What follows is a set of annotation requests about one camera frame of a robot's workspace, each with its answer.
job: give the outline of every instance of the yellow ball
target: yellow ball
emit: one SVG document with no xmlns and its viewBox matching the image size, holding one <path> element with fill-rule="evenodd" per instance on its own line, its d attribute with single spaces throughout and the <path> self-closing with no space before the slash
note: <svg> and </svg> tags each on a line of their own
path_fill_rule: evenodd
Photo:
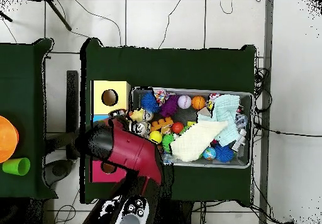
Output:
<svg viewBox="0 0 322 224">
<path fill-rule="evenodd" d="M 158 131 L 152 131 L 150 133 L 150 141 L 158 145 L 160 142 L 162 142 L 162 134 Z"/>
</svg>

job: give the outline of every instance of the white cloth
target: white cloth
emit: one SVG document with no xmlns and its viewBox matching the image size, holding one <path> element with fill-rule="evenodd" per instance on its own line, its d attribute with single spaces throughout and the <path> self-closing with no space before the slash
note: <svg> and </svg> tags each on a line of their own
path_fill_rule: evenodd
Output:
<svg viewBox="0 0 322 224">
<path fill-rule="evenodd" d="M 170 143 L 172 155 L 184 162 L 198 159 L 214 137 L 227 126 L 227 121 L 199 121 Z"/>
</svg>

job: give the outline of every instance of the blue spiky ball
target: blue spiky ball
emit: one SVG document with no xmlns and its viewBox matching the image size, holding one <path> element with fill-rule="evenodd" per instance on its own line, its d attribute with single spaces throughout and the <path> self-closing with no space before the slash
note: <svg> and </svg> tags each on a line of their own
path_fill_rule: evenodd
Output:
<svg viewBox="0 0 322 224">
<path fill-rule="evenodd" d="M 234 151 L 227 145 L 225 147 L 216 145 L 214 150 L 216 151 L 216 158 L 223 163 L 229 162 L 234 157 Z"/>
<path fill-rule="evenodd" d="M 151 92 L 146 93 L 142 97 L 141 107 L 152 113 L 157 113 L 160 110 L 160 106 L 157 103 L 157 99 Z"/>
</svg>

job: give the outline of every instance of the orange ball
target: orange ball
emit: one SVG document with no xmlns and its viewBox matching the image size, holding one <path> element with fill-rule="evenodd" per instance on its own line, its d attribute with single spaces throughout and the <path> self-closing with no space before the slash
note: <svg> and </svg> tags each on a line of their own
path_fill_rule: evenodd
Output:
<svg viewBox="0 0 322 224">
<path fill-rule="evenodd" d="M 194 96 L 191 104 L 194 109 L 200 110 L 206 105 L 206 100 L 203 96 Z"/>
</svg>

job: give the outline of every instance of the dark green table cover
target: dark green table cover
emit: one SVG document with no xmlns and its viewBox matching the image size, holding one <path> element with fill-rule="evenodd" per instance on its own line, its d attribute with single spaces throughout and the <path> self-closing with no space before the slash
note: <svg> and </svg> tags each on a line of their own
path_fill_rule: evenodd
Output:
<svg viewBox="0 0 322 224">
<path fill-rule="evenodd" d="M 82 80 L 86 76 L 86 124 L 91 122 L 91 80 L 127 81 L 133 86 L 254 92 L 253 45 L 241 50 L 147 49 L 102 47 L 96 38 L 82 46 Z M 85 201 L 107 198 L 110 183 L 90 183 L 85 163 Z M 232 200 L 250 204 L 251 170 L 174 167 L 172 199 Z"/>
<path fill-rule="evenodd" d="M 43 183 L 45 156 L 43 58 L 51 39 L 31 45 L 0 43 L 0 115 L 19 132 L 19 143 L 11 158 L 30 159 L 25 176 L 4 173 L 0 164 L 0 197 L 56 198 Z"/>
</svg>

